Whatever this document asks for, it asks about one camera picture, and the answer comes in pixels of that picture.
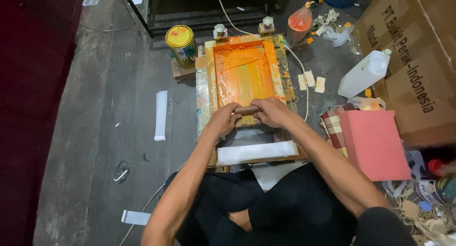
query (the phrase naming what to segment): squeegee handle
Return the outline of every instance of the squeegee handle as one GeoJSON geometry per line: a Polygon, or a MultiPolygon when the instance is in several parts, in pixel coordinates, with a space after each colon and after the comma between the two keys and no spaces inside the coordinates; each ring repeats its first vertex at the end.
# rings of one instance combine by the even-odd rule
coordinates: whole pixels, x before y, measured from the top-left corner
{"type": "Polygon", "coordinates": [[[235,114],[240,114],[242,116],[247,116],[247,115],[252,115],[255,112],[263,111],[261,108],[259,108],[256,105],[251,105],[247,107],[238,107],[234,109],[235,114]]]}

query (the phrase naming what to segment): gray floor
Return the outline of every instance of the gray floor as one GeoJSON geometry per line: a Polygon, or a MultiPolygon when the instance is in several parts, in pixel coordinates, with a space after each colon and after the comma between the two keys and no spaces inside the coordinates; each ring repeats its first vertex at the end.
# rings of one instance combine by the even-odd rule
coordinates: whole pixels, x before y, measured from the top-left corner
{"type": "MultiPolygon", "coordinates": [[[[279,0],[277,31],[307,0],[279,0]]],[[[354,23],[370,0],[359,7],[337,10],[340,24],[354,23]]],[[[331,9],[321,4],[313,15],[331,9]]],[[[130,225],[120,221],[124,209],[141,211],[165,179],[186,161],[196,144],[195,80],[177,83],[163,37],[148,38],[139,21],[130,30],[100,33],[79,28],[77,53],[62,96],[38,208],[36,245],[118,245],[130,225]],[[155,142],[156,93],[168,90],[166,140],[155,142]],[[130,165],[127,179],[115,184],[117,165],[130,165]]],[[[85,7],[81,23],[115,29],[132,22],[121,0],[100,0],[85,7]]],[[[241,28],[255,32],[257,28],[241,28]]],[[[231,35],[240,35],[230,29],[231,35]]],[[[212,31],[195,33],[196,43],[212,39],[212,31]]],[[[337,95],[340,78],[360,57],[354,43],[332,48],[315,41],[296,55],[306,70],[326,78],[326,91],[310,89],[308,123],[319,134],[318,116],[328,106],[343,104],[337,95]]],[[[299,91],[297,62],[288,59],[298,112],[305,115],[305,91],[299,91]]],[[[156,197],[145,212],[151,212],[156,197]]],[[[139,245],[142,226],[136,226],[123,245],[139,245]]]]}

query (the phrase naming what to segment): plaid fabric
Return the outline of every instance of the plaid fabric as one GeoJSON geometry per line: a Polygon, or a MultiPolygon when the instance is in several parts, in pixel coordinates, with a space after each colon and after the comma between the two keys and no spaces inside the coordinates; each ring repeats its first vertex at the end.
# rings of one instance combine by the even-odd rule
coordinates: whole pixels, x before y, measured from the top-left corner
{"type": "Polygon", "coordinates": [[[348,157],[347,148],[343,139],[341,121],[339,113],[356,109],[352,104],[346,104],[339,108],[329,108],[330,110],[320,115],[320,126],[325,129],[326,140],[334,146],[341,154],[348,157]]]}

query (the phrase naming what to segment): cardboard box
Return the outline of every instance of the cardboard box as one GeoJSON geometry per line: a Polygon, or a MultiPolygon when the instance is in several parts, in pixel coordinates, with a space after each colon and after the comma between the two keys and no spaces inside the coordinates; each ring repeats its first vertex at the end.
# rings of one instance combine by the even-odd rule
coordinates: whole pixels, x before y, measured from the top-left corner
{"type": "Polygon", "coordinates": [[[373,0],[355,24],[363,56],[393,51],[375,96],[410,146],[456,142],[456,0],[373,0]]]}

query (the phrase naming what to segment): white plastic jug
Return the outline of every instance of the white plastic jug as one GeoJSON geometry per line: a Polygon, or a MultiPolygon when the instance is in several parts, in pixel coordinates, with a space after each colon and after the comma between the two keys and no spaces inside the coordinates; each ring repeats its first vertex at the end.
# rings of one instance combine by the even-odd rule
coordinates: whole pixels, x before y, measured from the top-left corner
{"type": "Polygon", "coordinates": [[[370,52],[342,78],[337,93],[347,98],[354,97],[385,77],[390,62],[389,55],[391,55],[389,49],[370,52]]]}

